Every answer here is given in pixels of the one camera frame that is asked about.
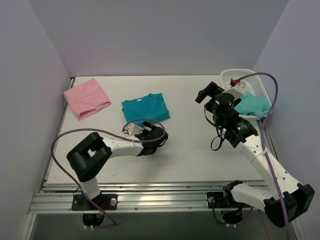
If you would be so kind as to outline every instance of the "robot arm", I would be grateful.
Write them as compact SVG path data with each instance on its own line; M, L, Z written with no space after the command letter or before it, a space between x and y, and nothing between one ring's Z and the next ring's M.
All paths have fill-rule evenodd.
M147 121L143 124L149 130L131 126L129 133L132 135L130 137L132 142L114 138L104 139L97 132L92 132L67 154L66 158L75 171L82 189L91 200L101 193L96 176L108 159L120 156L151 155L168 139L168 134L165 133L158 141L133 142L157 139L164 133L161 127Z
M248 204L264 211L276 226L284 227L285 221L279 195L258 132L249 121L239 117L239 113L234 109L245 93L245 86L243 82L239 82L231 89L224 91L211 82L199 92L195 101L201 103L206 96L211 97L211 100L204 105L205 110L213 114L214 123L211 122L211 124L221 132L221 136L228 140L233 148L248 159L270 190L260 190L235 180L223 187L226 203L231 207L235 203ZM315 191L309 184L302 185L292 177L267 148L265 151L269 155L277 176L290 222L308 210Z

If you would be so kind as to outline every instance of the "white plastic basket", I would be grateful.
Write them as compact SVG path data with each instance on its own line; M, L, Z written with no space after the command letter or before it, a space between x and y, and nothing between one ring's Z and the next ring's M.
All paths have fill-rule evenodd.
M240 77L243 77L248 74L253 74L255 71L249 70L249 69L241 69L241 68L236 68L236 69L227 69L224 70L220 74L220 78L222 81L223 88L225 90L230 89L230 81L231 79L238 79ZM267 94L266 88L263 85L260 77L258 75L255 76L250 76L242 80L246 84L246 91L251 93L252 95L260 98L265 98L268 100L268 102L271 105L270 98ZM247 115L239 115L240 117L248 120L248 121L257 121L265 116L247 116Z

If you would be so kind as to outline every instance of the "white tabletop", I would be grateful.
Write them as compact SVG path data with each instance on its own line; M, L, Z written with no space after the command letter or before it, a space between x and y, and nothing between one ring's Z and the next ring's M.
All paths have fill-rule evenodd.
M77 77L74 85L92 77ZM163 121L169 135L165 145L150 156L122 156L109 159L97 175L103 183L177 183L214 181L260 181L251 164L225 141L219 151L210 149L216 130L206 121L204 104L195 102L198 91L210 82L220 84L219 76L95 76L112 104L78 121L68 106L61 132L78 128L97 128L121 135L126 123L121 102L162 93L170 113ZM76 174L67 153L89 132L62 137L55 150L58 161L73 176ZM47 184L70 184L73 181L53 162Z

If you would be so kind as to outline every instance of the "light blue cloth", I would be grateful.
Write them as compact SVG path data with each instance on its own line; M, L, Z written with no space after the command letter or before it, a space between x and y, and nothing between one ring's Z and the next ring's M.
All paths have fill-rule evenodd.
M122 102L122 107L127 122L135 119L152 119L160 122L170 118L162 93L150 93L144 97L125 100ZM137 121L135 124L140 127L144 126L143 121Z
M269 112L270 107L266 98L253 96L246 91L241 97L241 102L234 109L241 115L263 117Z

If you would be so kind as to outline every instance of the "light purple wall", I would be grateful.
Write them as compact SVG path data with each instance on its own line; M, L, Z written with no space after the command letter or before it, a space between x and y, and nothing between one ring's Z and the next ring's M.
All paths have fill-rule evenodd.
M74 77L252 69L288 0L29 2Z
M70 79L27 0L0 1L0 239L39 192Z
M290 0L254 70L273 74L279 96L268 129L279 161L315 197L301 219L308 240L320 238L320 1ZM272 81L264 78L271 95Z

